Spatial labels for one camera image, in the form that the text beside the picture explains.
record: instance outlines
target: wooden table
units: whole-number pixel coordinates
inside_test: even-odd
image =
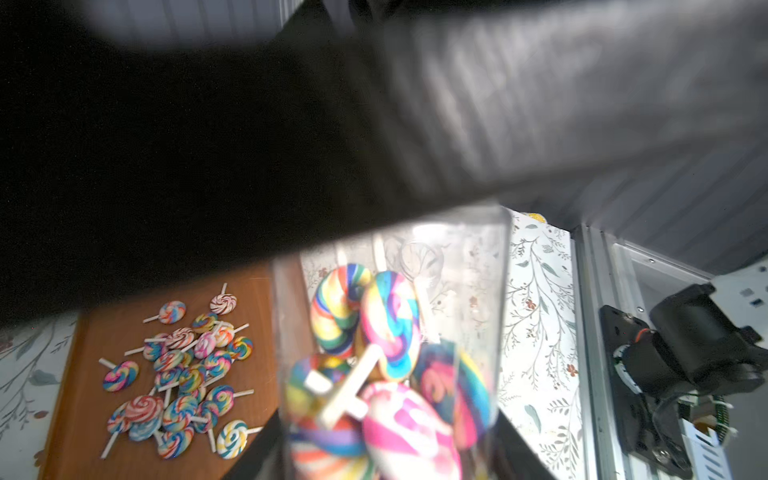
[[[132,442],[120,435],[105,460],[99,459],[107,444],[107,420],[123,402],[150,391],[154,381],[151,363],[140,353],[130,356],[139,364],[134,383],[120,392],[106,392],[101,382],[107,369],[98,363],[104,357],[113,363],[129,359],[123,352],[143,345],[156,333],[170,333],[189,326],[208,312],[211,297],[229,283],[227,293],[237,297],[237,308],[222,316],[235,327],[250,323],[237,335],[253,341],[253,353],[235,362],[227,376],[214,385],[230,385],[235,391],[254,389],[253,395],[235,400],[235,406],[219,420],[224,425],[242,419],[249,427],[264,425],[278,403],[276,361],[270,314],[270,276],[264,265],[255,265],[186,285],[174,286],[124,302],[100,306],[84,314],[75,333],[69,366],[62,382],[58,406],[51,424],[46,457],[40,478],[220,478],[234,463],[210,451],[205,435],[196,434],[190,447],[178,458],[163,460],[154,439]],[[187,313],[174,325],[141,320],[157,315],[170,300],[187,304]]]

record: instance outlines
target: lollipop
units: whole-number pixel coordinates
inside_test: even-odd
[[[306,480],[379,479],[379,472],[367,453],[359,457],[339,457],[293,435],[290,453],[293,466]]]
[[[208,420],[195,416],[197,400],[186,395],[175,399],[163,413],[163,428],[166,432],[180,432],[190,422],[205,423]]]
[[[197,407],[197,416],[208,420],[206,423],[194,423],[192,424],[195,432],[207,433],[208,442],[210,442],[210,450],[216,453],[216,439],[214,438],[214,427],[219,421],[219,406],[215,402],[202,402]]]
[[[229,385],[221,385],[214,387],[208,392],[206,400],[216,403],[219,407],[219,416],[226,415],[232,407],[235,405],[235,398],[243,395],[251,395],[253,390],[243,390],[242,392],[235,392],[235,390]]]
[[[371,271],[357,263],[340,266],[317,287],[310,322],[317,343],[341,358],[352,355],[362,292],[371,281]]]
[[[219,437],[216,439],[216,451],[219,452],[221,458],[235,458],[245,449],[248,435],[261,432],[261,429],[262,427],[248,429],[244,421],[233,420],[219,432]]]
[[[163,409],[160,409],[155,417],[146,422],[134,423],[131,425],[131,429],[128,430],[128,438],[134,442],[143,442],[152,435],[158,435],[157,430],[160,429],[160,425],[163,423],[162,413]]]
[[[179,350],[169,350],[154,361],[154,371],[165,372],[170,370],[181,363],[183,359],[184,354]]]
[[[187,312],[187,306],[184,305],[184,302],[180,302],[179,300],[174,300],[172,302],[168,302],[165,305],[163,305],[160,308],[160,312],[157,315],[144,319],[143,323],[160,319],[160,323],[165,323],[166,325],[170,325],[171,323],[176,323],[179,320],[181,320],[181,317],[184,316],[186,312]]]
[[[169,350],[181,350],[185,346],[192,343],[194,340],[194,333],[192,329],[186,326],[182,326],[180,329],[176,329],[165,339],[165,346]]]
[[[225,283],[221,287],[221,294],[210,299],[209,307],[211,312],[216,313],[217,315],[224,315],[234,310],[235,306],[237,306],[237,297],[229,293],[224,293],[226,291],[227,284]]]
[[[369,403],[363,438],[387,479],[460,480],[453,431],[418,393],[399,383],[376,382],[362,398]]]
[[[472,358],[459,350],[457,374],[455,357],[453,342],[422,345],[411,387],[422,394],[444,422],[453,424],[456,446],[467,449],[492,424],[490,398]]]
[[[131,427],[131,422],[125,418],[125,407],[127,405],[128,402],[119,406],[118,409],[114,411],[112,416],[109,417],[109,420],[107,420],[107,432],[111,433],[112,436],[109,438],[109,442],[107,442],[107,447],[101,453],[102,460],[107,458],[107,455],[112,449],[112,445],[114,444],[114,441],[117,439],[118,435],[123,432],[127,432]]]
[[[178,432],[165,432],[157,440],[157,454],[165,460],[176,458],[190,446],[194,430],[186,427]]]
[[[385,358],[371,379],[401,382],[408,378],[419,357],[420,342],[419,308],[411,283],[396,272],[378,273],[362,295],[355,341],[358,355],[370,343],[384,350]]]
[[[204,361],[203,365],[208,370],[208,375],[222,376],[230,371],[232,366],[232,357],[223,350],[217,350],[211,353]]]
[[[158,397],[140,395],[125,406],[125,418],[133,423],[142,423],[160,415],[163,401]]]
[[[111,371],[104,376],[104,381],[101,383],[104,390],[107,390],[108,392],[117,392],[118,390],[124,389],[133,383],[136,376],[139,374],[139,365],[130,360],[122,362],[120,365],[115,365],[106,359],[99,359],[98,362],[111,369]]]
[[[197,339],[193,353],[195,358],[204,359],[216,348],[216,337],[212,332],[205,332]]]
[[[179,393],[191,393],[197,390],[203,385],[205,372],[205,367],[200,364],[184,369],[179,376]]]
[[[165,347],[165,339],[168,337],[167,333],[158,333],[154,338],[144,339],[144,346],[128,350],[125,355],[133,355],[134,353],[143,353],[144,358],[150,362],[154,362],[157,358],[166,353],[168,349]]]
[[[210,332],[214,327],[214,323],[219,319],[216,313],[208,312],[200,315],[192,322],[192,330],[195,333]]]
[[[238,336],[227,346],[232,360],[245,360],[253,351],[253,342],[246,336]]]

